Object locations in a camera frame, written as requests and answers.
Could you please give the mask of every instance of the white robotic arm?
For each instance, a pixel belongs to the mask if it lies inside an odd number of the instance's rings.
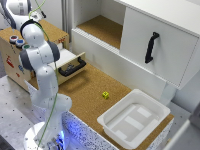
[[[49,150],[48,143],[55,141],[62,131],[62,113],[71,108],[72,101],[68,96],[57,94],[57,77],[48,64],[59,60],[60,53],[54,43],[44,40],[40,24],[34,21],[34,18],[29,20],[30,11],[29,0],[0,0],[0,12],[10,21],[13,29],[21,32],[22,37],[30,45],[29,49],[20,52],[19,61],[25,69],[36,72],[39,90],[31,100],[34,105],[46,108],[46,122],[35,140],[42,139],[40,147]]]

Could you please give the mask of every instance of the drawer handle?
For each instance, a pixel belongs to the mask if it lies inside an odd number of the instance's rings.
[[[151,62],[153,60],[153,57],[151,57],[151,53],[153,50],[153,46],[154,46],[154,40],[157,39],[160,35],[156,32],[153,32],[153,36],[151,37],[150,41],[149,41],[149,45],[147,48],[147,53],[146,53],[146,57],[145,57],[145,63],[148,64],[149,62]]]
[[[86,62],[84,60],[81,59],[81,57],[78,57],[78,62],[80,63],[78,66],[72,68],[72,69],[69,69],[69,70],[65,70],[63,71],[62,68],[59,68],[58,69],[58,72],[64,76],[64,77],[68,77],[70,76],[71,74],[75,73],[76,71],[80,70],[81,68],[85,67],[86,65]]]

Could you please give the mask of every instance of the cabinet door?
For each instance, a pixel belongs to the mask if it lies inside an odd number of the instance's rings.
[[[154,32],[159,37],[154,40],[153,60],[146,64],[145,56]],[[179,86],[197,40],[178,28],[127,8],[120,54]]]

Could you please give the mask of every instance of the white plastic bin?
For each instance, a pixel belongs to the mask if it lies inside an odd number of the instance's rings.
[[[122,147],[136,149],[169,113],[169,108],[152,97],[133,90],[97,120]]]

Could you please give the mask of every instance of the small yellow toy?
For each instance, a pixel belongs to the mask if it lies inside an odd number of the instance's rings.
[[[102,96],[103,96],[105,99],[108,99],[109,93],[108,93],[108,92],[103,92]]]

